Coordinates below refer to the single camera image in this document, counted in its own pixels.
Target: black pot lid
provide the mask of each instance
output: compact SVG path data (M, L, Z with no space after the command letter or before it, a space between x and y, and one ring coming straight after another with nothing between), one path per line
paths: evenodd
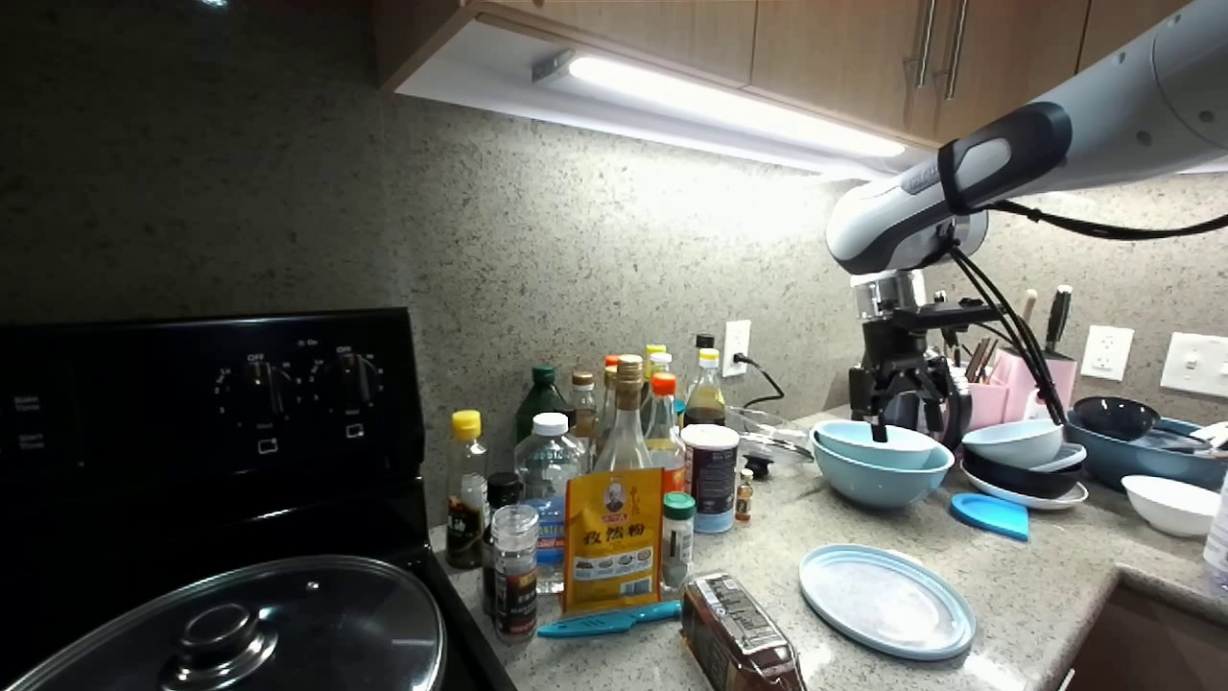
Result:
M444 619L371 556L292 556L177 587L21 687L443 687Z

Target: blue plate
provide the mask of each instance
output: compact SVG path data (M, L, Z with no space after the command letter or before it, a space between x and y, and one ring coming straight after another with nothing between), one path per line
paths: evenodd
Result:
M830 545L798 567L806 602L845 637L897 661L951 661L970 649L965 600L914 561Z

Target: wall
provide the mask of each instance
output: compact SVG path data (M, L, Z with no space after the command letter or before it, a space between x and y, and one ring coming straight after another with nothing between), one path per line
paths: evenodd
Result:
M695 329L738 315L786 385L779 409L798 413L861 352L850 283L816 244L836 196L816 178L385 96L347 2L0 13L0 317L404 302L434 498L454 478L454 405L483 405L497 463L511 463L530 366L644 341L686 358ZM1221 212L1218 179L1090 198ZM1075 279L1077 339L1090 317L1146 327L1120 393L1154 393L1160 335L1226 329L1226 238L1152 252L1008 221L984 256L1008 294ZM1162 409L1226 405L1162 394Z

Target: cabinet door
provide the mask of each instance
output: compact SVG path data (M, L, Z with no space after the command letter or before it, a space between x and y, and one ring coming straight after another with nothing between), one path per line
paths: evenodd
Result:
M749 82L755 0L497 0L639 55Z
M1134 43L1135 34L1144 34L1152 21L1166 18L1184 2L1185 0L1090 0L1077 69Z
M935 0L760 0L752 83L901 130L926 13Z
M1075 77L1090 0L944 0L934 87L919 87L910 130L967 134Z

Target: upper cabinet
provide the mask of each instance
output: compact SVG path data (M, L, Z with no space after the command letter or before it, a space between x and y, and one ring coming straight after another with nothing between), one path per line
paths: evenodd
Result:
M491 0L553 30L619 43L732 83L749 82L755 0Z
M1146 30L1184 0L371 0L385 83L472 21L678 64L944 142Z
M1152 21L1166 18L1184 2L1185 0L1090 0L1077 69L1144 34Z

